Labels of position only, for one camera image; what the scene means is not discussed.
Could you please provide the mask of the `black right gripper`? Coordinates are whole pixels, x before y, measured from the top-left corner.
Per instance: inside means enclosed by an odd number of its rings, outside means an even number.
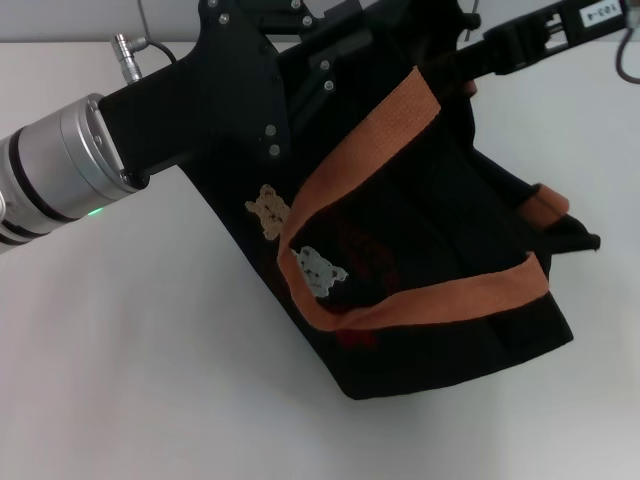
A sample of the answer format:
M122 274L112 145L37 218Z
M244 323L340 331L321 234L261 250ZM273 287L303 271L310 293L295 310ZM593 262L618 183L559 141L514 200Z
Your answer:
M508 75L560 53L562 46L548 46L560 32L569 44L583 44L638 26L638 1L561 1L558 8L543 8L488 30L483 35L488 71Z

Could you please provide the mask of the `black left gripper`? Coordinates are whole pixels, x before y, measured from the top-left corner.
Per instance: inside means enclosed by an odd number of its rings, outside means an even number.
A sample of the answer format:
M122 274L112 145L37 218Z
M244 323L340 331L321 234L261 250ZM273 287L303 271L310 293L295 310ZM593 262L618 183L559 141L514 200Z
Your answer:
M279 54L268 38L342 30L361 16L359 1L321 17L305 1L201 1L198 14L200 33L185 57L99 102L128 179L199 155L288 161L291 131L303 131L335 94L336 66L373 46L370 31L356 31Z

